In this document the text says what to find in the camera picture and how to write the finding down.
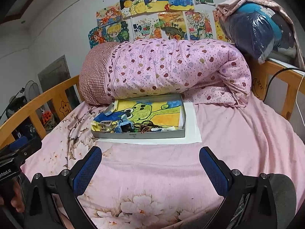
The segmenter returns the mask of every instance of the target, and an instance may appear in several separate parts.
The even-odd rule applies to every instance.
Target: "red checkered pillowcase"
[[[117,42],[106,42],[92,48],[79,75],[79,89],[88,107],[110,104],[104,91],[105,66]]]

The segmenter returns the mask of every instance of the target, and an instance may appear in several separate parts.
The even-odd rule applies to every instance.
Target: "floral bedsheet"
[[[88,111],[82,103],[73,110],[22,167],[28,178],[37,172],[51,176],[71,169],[92,146],[98,146],[102,163],[78,197],[98,228],[176,228],[186,219],[193,221],[208,214],[211,207],[217,208],[222,200],[217,195],[206,202],[200,198],[207,190],[198,159],[202,143],[143,146],[100,142],[93,138],[91,121],[105,108]],[[65,214],[59,199],[57,202]]]
[[[245,108],[194,105],[202,138],[194,144],[98,141],[91,134],[91,121],[105,108],[79,105],[22,166],[30,180],[37,172],[57,175],[71,169],[92,146],[100,147],[102,162],[78,197],[98,228],[203,228],[222,201],[199,162],[205,145],[244,175],[289,176],[297,206],[304,200],[305,146],[291,124],[252,93]],[[64,212],[60,202],[58,207]]]

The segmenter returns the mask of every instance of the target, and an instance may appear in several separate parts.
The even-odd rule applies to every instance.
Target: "wooden bed frame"
[[[263,100],[266,94],[268,76],[274,75],[277,71],[286,67],[271,61],[266,61],[264,64],[259,65],[256,61],[248,59],[247,63],[252,75],[252,91],[258,99]],[[288,70],[278,74],[277,78],[288,84],[285,103],[281,115],[289,120],[292,109],[294,107],[295,97],[299,83],[302,79],[302,75],[293,70]],[[5,145],[15,141],[12,135],[12,131],[14,131],[15,128],[20,125],[27,117],[31,119],[34,127],[36,128],[36,131],[38,132],[41,139],[43,139],[46,136],[46,131],[40,122],[38,115],[36,114],[36,109],[41,107],[47,101],[52,101],[58,117],[63,120],[67,114],[62,112],[61,108],[66,105],[69,107],[70,111],[72,110],[65,93],[66,89],[76,85],[80,99],[81,101],[84,101],[79,92],[78,79],[79,76],[75,76],[54,86],[53,88],[47,90],[43,94],[30,101],[20,110],[18,110],[13,116],[11,116],[0,127],[0,149]],[[299,91],[305,94],[305,81],[302,82]]]

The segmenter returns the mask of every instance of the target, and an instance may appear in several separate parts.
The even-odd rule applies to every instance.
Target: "white paper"
[[[193,103],[184,102],[186,113],[185,122],[185,137],[184,138],[170,138],[170,139],[98,139],[103,142],[139,144],[139,145],[179,145],[201,143],[201,134],[197,125],[196,113]]]

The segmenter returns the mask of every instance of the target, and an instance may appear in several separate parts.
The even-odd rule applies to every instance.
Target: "screw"
[[[268,176],[265,174],[265,173],[261,173],[260,176],[263,178],[263,179],[267,179]]]
[[[62,174],[63,176],[66,176],[66,175],[69,174],[69,170],[68,170],[68,169],[64,169],[64,170],[61,171],[61,174]]]
[[[240,175],[240,171],[238,169],[233,169],[232,170],[233,175],[235,176],[239,176]]]
[[[35,175],[34,175],[34,178],[35,179],[38,179],[40,177],[40,173],[36,173]]]

